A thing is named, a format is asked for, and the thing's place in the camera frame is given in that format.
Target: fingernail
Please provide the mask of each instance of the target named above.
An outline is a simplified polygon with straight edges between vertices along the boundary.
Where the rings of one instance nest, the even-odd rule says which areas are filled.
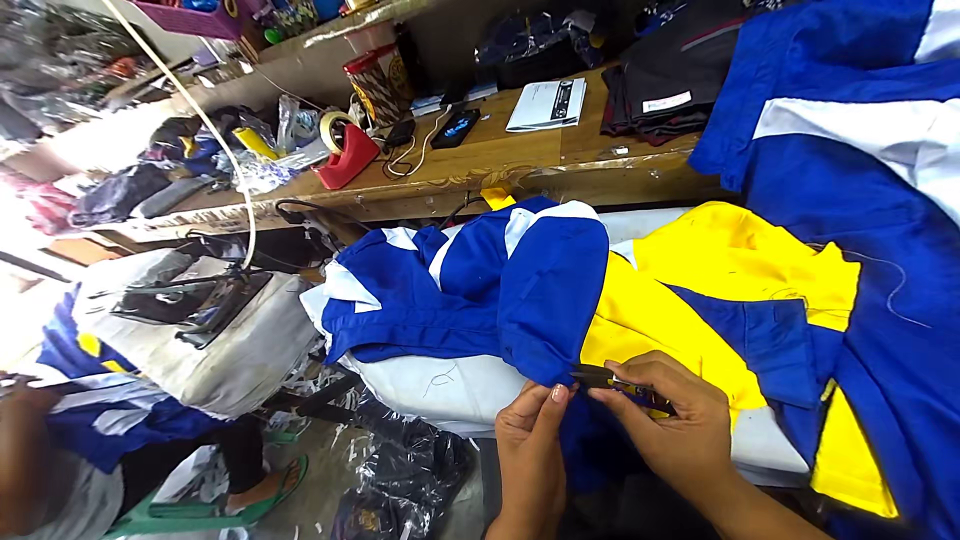
[[[559,403],[563,403],[566,399],[567,389],[566,386],[562,384],[557,384],[553,387],[553,392],[550,392],[550,399]]]

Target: foot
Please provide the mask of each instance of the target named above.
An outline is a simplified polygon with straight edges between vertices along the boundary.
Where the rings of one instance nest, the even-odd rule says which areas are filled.
[[[284,469],[271,473],[247,491],[230,495],[227,498],[227,514],[233,515],[251,504],[272,499],[280,490],[280,483],[283,481],[283,477],[287,478],[286,483],[283,485],[283,491],[293,489],[294,486],[297,485],[297,479],[300,477],[300,463],[294,461],[290,465],[289,471],[290,472],[287,473],[287,470]]]

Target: ironing board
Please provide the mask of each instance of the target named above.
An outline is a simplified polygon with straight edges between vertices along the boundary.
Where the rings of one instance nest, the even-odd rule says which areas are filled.
[[[128,283],[179,256],[160,249],[98,262],[84,272],[73,316],[79,331],[92,333],[123,355],[184,405],[235,418],[273,395],[315,343],[317,333],[298,296],[309,287],[299,276],[273,277],[202,350],[175,338],[180,330],[110,315]],[[201,257],[185,278],[224,272],[227,263]]]

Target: red tape dispenser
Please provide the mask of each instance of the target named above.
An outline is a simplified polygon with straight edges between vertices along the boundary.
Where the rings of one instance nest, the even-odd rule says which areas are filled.
[[[327,189],[347,185],[380,154],[380,147],[345,112],[324,114],[320,120],[320,137],[330,149],[330,158],[311,169]]]

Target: booklet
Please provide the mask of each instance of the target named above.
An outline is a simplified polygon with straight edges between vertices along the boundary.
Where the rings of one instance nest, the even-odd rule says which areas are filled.
[[[587,80],[583,77],[524,86],[507,122],[507,131],[523,133],[576,126],[580,123],[585,93]]]

